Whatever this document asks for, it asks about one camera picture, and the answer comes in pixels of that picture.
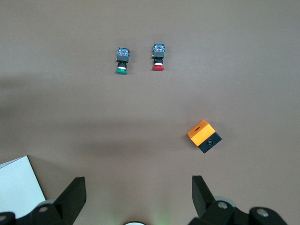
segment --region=blue terminal block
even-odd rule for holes
[[[152,69],[155,71],[164,70],[163,67],[163,58],[165,56],[165,45],[164,44],[154,44],[153,46],[153,67]]]
[[[116,72],[118,74],[127,74],[127,65],[129,61],[130,51],[128,48],[119,48],[117,53],[117,61],[118,61],[118,68]]]

